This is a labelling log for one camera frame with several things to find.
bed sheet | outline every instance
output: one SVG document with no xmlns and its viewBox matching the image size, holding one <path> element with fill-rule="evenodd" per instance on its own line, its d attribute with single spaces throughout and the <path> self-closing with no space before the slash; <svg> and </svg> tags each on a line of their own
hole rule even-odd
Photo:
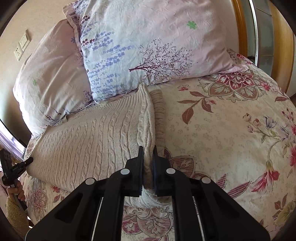
<svg viewBox="0 0 296 241">
<path fill-rule="evenodd" d="M 166 101 L 165 157 L 188 177 L 209 176 L 273 238 L 296 207 L 296 109 L 266 73 L 229 54 L 248 72 L 150 86 Z M 26 173 L 21 181 L 33 223 L 69 194 Z M 173 241 L 172 208 L 125 207 L 122 240 Z"/>
</svg>

electrical outlet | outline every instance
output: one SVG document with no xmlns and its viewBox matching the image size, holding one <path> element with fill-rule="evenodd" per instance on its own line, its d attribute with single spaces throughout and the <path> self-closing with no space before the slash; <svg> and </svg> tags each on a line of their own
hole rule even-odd
<svg viewBox="0 0 296 241">
<path fill-rule="evenodd" d="M 15 50 L 13 52 L 15 54 L 15 57 L 19 61 L 20 58 L 22 57 L 22 54 L 23 54 L 23 50 L 22 50 L 22 48 L 20 46 L 20 43 L 17 44 L 17 47 L 15 48 Z"/>
<path fill-rule="evenodd" d="M 22 36 L 19 43 L 20 43 L 20 47 L 22 48 L 22 50 L 25 51 L 26 47 L 30 43 L 30 38 L 29 38 L 27 31 L 24 33 L 24 35 Z"/>
</svg>

wooden panel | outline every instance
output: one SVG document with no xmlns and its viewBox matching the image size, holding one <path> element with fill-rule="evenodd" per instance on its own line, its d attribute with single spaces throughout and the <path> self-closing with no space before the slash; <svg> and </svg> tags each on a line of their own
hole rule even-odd
<svg viewBox="0 0 296 241">
<path fill-rule="evenodd" d="M 248 57 L 247 27 L 242 3 L 241 0 L 232 0 L 232 4 L 235 17 L 237 19 L 237 30 L 239 33 L 239 53 L 245 57 Z"/>
<path fill-rule="evenodd" d="M 294 34 L 278 9 L 269 2 L 274 23 L 274 63 L 271 77 L 287 92 L 294 64 Z"/>
</svg>

sweater sleeve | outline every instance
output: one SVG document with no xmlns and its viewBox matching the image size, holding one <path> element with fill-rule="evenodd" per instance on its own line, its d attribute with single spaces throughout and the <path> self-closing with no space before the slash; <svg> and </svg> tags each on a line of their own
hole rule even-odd
<svg viewBox="0 0 296 241">
<path fill-rule="evenodd" d="M 6 200 L 7 219 L 16 232 L 24 239 L 29 230 L 27 214 L 20 210 L 8 197 Z"/>
</svg>

